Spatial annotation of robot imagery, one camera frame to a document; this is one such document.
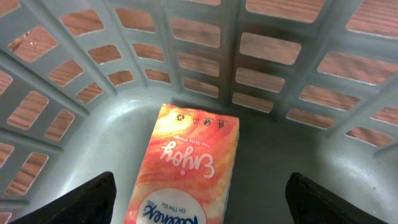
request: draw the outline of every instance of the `gray plastic basket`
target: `gray plastic basket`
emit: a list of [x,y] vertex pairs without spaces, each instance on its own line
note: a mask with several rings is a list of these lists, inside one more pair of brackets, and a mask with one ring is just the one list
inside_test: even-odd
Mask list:
[[292,223],[292,172],[398,223],[397,15],[395,0],[0,0],[0,223],[106,170],[121,223],[163,103],[240,118],[225,223]]

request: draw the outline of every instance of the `wood grain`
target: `wood grain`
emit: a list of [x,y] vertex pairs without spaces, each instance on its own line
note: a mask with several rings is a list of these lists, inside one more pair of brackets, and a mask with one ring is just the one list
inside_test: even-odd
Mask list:
[[115,86],[119,86],[128,82],[134,81],[134,78],[131,75],[130,71],[120,71],[120,72],[115,72],[110,75],[108,75],[109,80],[113,83]]
[[61,138],[66,131],[68,131],[74,119],[75,115],[73,115],[73,113],[67,110],[61,110],[50,127],[46,130],[44,137],[57,142],[61,141]]
[[184,87],[188,90],[197,91],[212,97],[218,97],[218,87],[207,83],[199,82],[190,78],[183,79]]
[[347,132],[346,135],[366,141],[377,147],[385,146],[393,141],[390,136],[360,127],[352,129],[351,131]]
[[6,195],[25,195],[49,157],[33,152],[22,165],[14,180],[8,185]]
[[145,72],[150,80],[171,83],[169,74],[165,72],[151,70],[151,69],[146,69]]
[[220,28],[218,26],[180,18],[172,18],[171,25],[176,38],[212,47],[220,46]]
[[280,77],[256,72],[246,68],[238,68],[236,70],[236,82],[279,93],[285,85],[285,80]]
[[341,52],[329,52],[319,65],[318,71],[379,85],[394,76],[398,65]]
[[0,224],[7,224],[8,220],[11,218],[11,212],[0,213]]
[[10,43],[8,49],[32,63],[57,45],[57,40],[44,27],[35,27]]
[[155,32],[155,24],[148,12],[137,9],[116,9],[120,22],[126,28]]
[[60,87],[65,87],[83,72],[84,69],[75,60],[69,60],[50,72],[49,79]]
[[346,26],[368,34],[398,38],[398,1],[364,0]]
[[373,115],[372,118],[398,126],[398,107],[387,106]]
[[7,90],[8,86],[12,83],[12,77],[0,70],[0,96]]
[[0,142],[0,169],[6,163],[13,150],[14,146]]
[[159,47],[147,44],[133,44],[132,46],[134,47],[138,57],[158,60],[160,62],[165,61],[163,51]]
[[240,52],[286,65],[293,65],[301,51],[298,43],[245,32],[242,34]]
[[319,88],[316,86],[306,86],[301,92],[300,99],[310,101],[319,105],[329,106],[340,110],[350,110],[359,101],[359,98],[337,93],[335,91]]
[[268,16],[313,22],[324,2],[325,0],[247,0],[246,9]]
[[97,47],[95,49],[89,50],[88,53],[99,65],[122,58],[115,45],[105,45],[102,47]]
[[247,108],[251,108],[265,113],[270,113],[272,108],[274,107],[273,102],[245,95],[242,93],[234,93],[232,95],[232,102],[234,104],[245,106]]
[[218,6],[221,4],[221,0],[185,0],[185,1],[192,1],[192,2],[198,2],[198,3],[203,3],[203,4],[211,4],[214,6]]
[[178,53],[178,60],[182,68],[216,77],[220,74],[220,63],[217,61],[185,53]]
[[316,126],[322,129],[330,128],[335,123],[334,119],[298,109],[291,109],[287,113],[286,118]]
[[0,0],[0,17],[5,16],[11,11],[17,9],[18,7],[18,0]]
[[29,92],[7,119],[7,124],[23,130],[30,129],[48,103],[49,99],[40,93],[36,91]]
[[103,91],[101,87],[97,83],[92,83],[88,85],[86,88],[82,89],[76,95],[76,98],[78,98],[83,103],[88,104],[91,101],[93,101],[97,96],[100,96],[102,92]]
[[82,10],[61,17],[61,21],[75,35],[83,35],[104,29],[97,12],[92,9]]

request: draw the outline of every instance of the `wooden floor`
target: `wooden floor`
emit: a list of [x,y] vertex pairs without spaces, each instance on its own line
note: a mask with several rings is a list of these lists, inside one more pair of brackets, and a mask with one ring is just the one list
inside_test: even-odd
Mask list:
[[[187,1],[201,2],[203,4],[220,3],[220,0]],[[324,1],[325,0],[247,0],[246,8],[252,13],[302,22],[312,22],[317,18]],[[17,6],[16,2],[15,0],[0,0],[0,16],[14,9]],[[121,20],[121,24],[128,29],[139,29],[153,33],[158,32],[148,12],[137,9],[116,9],[116,13]],[[72,35],[75,36],[90,32],[101,32],[101,30],[104,29],[103,23],[94,10],[85,10],[65,15],[62,17],[62,22],[64,22]],[[212,47],[218,47],[220,45],[221,34],[220,28],[217,26],[179,18],[171,18],[169,22],[174,36],[178,39]],[[365,0],[348,22],[347,29],[371,35],[398,38],[398,1]],[[10,43],[9,49],[23,60],[32,63],[41,55],[54,48],[57,44],[57,41],[43,27],[36,27],[21,35],[15,42]],[[136,54],[140,57],[166,61],[166,63],[168,63],[164,57],[162,48],[144,44],[134,44],[133,47]],[[297,55],[301,51],[301,45],[299,43],[287,42],[257,34],[244,33],[239,50],[245,55],[291,65],[295,63]],[[118,49],[113,45],[91,49],[89,54],[94,62],[98,64],[121,58]],[[218,76],[220,74],[219,63],[202,57],[202,55],[179,53],[178,58],[180,66],[183,68],[202,72],[203,75]],[[369,85],[379,85],[386,82],[398,71],[398,65],[381,62],[371,58],[348,55],[341,52],[330,52],[326,55],[318,70],[323,75],[335,75],[344,79],[366,82]],[[70,60],[50,73],[49,78],[56,84],[64,87],[82,73],[83,69],[79,66],[79,62]],[[146,74],[151,80],[170,83],[169,75],[162,71],[147,70]],[[106,75],[109,76],[109,79],[114,85],[121,85],[122,83],[134,80],[134,74],[128,74],[126,71]],[[246,68],[238,69],[236,81],[243,85],[249,85],[254,88],[276,93],[283,91],[284,83],[287,82],[287,80],[275,77],[272,74],[264,74]],[[4,91],[9,82],[9,77],[4,74],[2,75],[0,72],[0,93]],[[214,97],[218,96],[218,88],[213,85],[188,78],[183,80],[183,84],[190,90],[201,91]],[[101,93],[101,87],[96,83],[92,83],[79,92],[76,97],[83,103],[90,103],[90,101]],[[333,108],[350,110],[359,102],[359,99],[353,96],[346,96],[316,86],[306,86],[300,95],[300,99],[311,101],[319,105],[329,106],[331,110],[335,110]],[[40,102],[41,99],[37,98],[34,101]],[[234,103],[246,105],[266,113],[270,112],[273,107],[273,102],[269,102],[267,99],[256,99],[241,93],[235,93],[233,95],[233,101]],[[398,108],[389,107],[389,105],[386,105],[386,107],[386,109],[375,114],[373,118],[398,125]],[[29,124],[24,124],[25,120],[34,120],[34,116],[38,111],[40,111],[40,108],[30,108],[30,106],[24,108],[22,111],[24,115],[19,114],[18,116],[30,117],[20,120],[17,120],[17,117],[15,117],[15,119],[12,117],[10,118],[10,123],[21,125],[22,128],[28,128]],[[338,122],[318,114],[312,114],[309,111],[296,110],[295,108],[289,111],[287,117],[313,126],[318,126],[319,128],[329,128]],[[354,129],[349,134],[356,138],[365,139],[377,146],[389,142],[388,138],[385,138],[385,136],[382,137],[378,133],[361,128]]]

